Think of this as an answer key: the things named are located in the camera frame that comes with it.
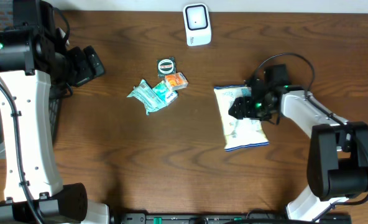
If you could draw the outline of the yellow snack bag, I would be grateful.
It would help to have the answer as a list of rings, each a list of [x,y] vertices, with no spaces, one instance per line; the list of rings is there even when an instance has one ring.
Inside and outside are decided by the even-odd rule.
[[[215,86],[214,94],[218,103],[223,133],[226,141],[224,150],[235,151],[240,148],[267,146],[269,140],[263,132],[261,122],[256,119],[236,119],[228,110],[234,100],[251,96],[251,89],[245,85]]]

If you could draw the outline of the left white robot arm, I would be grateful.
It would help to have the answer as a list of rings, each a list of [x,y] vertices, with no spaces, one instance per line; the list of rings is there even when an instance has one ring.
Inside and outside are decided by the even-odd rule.
[[[14,1],[13,25],[0,32],[0,115],[6,186],[0,223],[115,223],[81,183],[63,183],[55,163],[49,101],[70,96],[105,73],[98,54],[67,47],[45,1]]]

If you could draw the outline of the teal white candy packet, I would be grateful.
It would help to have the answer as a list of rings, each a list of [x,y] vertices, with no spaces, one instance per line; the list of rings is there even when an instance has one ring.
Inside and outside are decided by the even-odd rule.
[[[178,98],[178,93],[169,90],[164,80],[155,85],[152,90],[167,106]]]

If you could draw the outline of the dark green round-logo packet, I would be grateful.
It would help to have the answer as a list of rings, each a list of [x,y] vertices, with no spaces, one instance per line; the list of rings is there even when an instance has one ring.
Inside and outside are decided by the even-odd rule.
[[[159,78],[164,78],[166,75],[171,75],[176,72],[177,69],[174,57],[157,60],[157,75]]]

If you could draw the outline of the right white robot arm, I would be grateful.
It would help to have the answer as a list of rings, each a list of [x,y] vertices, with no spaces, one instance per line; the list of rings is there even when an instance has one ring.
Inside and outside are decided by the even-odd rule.
[[[292,120],[309,138],[308,185],[286,206],[289,220],[318,222],[338,205],[368,201],[368,125],[336,116],[313,94],[290,82],[284,64],[252,77],[250,96],[236,98],[228,110],[236,119],[268,121],[273,114]]]

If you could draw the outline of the small orange box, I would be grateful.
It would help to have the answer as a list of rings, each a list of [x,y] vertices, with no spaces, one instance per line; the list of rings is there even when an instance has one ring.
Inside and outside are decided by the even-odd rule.
[[[165,84],[170,91],[177,91],[188,86],[188,80],[182,72],[169,74],[165,76]]]

